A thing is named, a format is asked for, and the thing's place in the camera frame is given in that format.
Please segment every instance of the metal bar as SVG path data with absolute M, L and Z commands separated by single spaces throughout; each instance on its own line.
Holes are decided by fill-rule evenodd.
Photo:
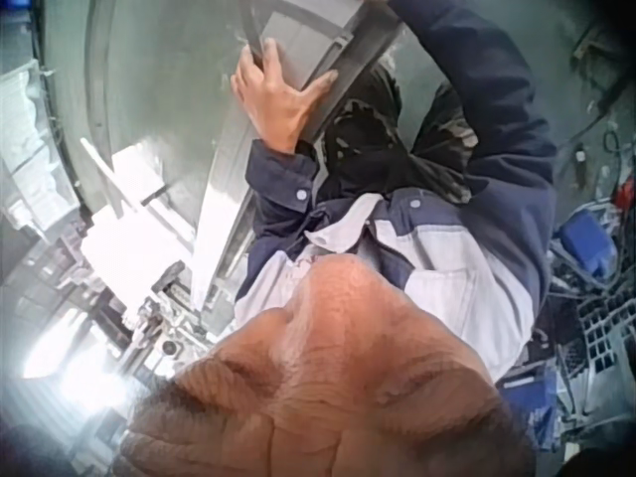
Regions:
M 88 20 L 86 22 L 84 50 L 84 78 L 86 94 L 86 115 L 90 135 L 97 151 L 106 158 L 108 167 L 112 167 L 110 130 L 106 103 L 106 80 L 108 78 L 108 49 L 110 31 L 116 0 L 90 0 Z M 121 218 L 123 209 L 117 200 L 112 185 L 101 177 L 106 201 Z

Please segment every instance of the dark hair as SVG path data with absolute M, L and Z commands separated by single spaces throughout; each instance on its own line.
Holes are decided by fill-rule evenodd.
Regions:
M 197 465 L 177 455 L 188 444 L 189 427 L 218 425 L 226 412 L 210 408 L 172 382 L 164 383 L 136 407 L 130 428 L 113 461 L 113 475 L 211 475 L 215 469 Z M 412 449 L 413 461 L 423 475 L 432 477 L 533 477 L 535 453 L 523 429 L 506 407 L 500 405 L 432 437 L 396 436 L 399 445 Z M 174 446 L 174 461 L 157 455 Z M 178 470 L 183 465 L 183 473 Z

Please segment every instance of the floor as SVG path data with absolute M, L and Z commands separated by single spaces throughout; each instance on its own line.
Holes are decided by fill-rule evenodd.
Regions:
M 47 2 L 44 55 L 46 67 L 53 72 L 51 94 L 70 159 L 85 201 L 96 211 L 104 204 L 102 183 L 79 143 L 88 135 L 83 81 L 88 3 Z M 577 0 L 473 3 L 520 47 L 537 77 L 538 105 L 551 124 L 555 143 L 565 145 L 593 119 L 593 102 L 600 97 L 570 65 L 571 53 L 593 14 Z M 168 185 L 172 207 L 194 227 L 230 98 L 229 74 L 243 43 L 236 0 L 116 2 L 106 79 L 112 151 L 141 144 L 147 160 Z M 408 32 L 392 47 L 389 61 L 404 99 L 400 131 L 409 143 L 443 75 Z M 598 63 L 593 74 L 608 85 L 616 71 Z M 415 97 L 426 99 L 409 100 Z M 615 156 L 602 146 L 608 121 L 617 125 L 621 141 L 627 142 L 635 131 L 634 117 L 632 89 L 607 120 L 584 136 L 589 167 L 582 189 L 576 182 L 572 147 L 560 149 L 556 160 L 559 223 L 592 199 L 601 166 L 612 166 L 613 173 L 618 169 Z M 546 469 L 540 475 L 553 472 Z

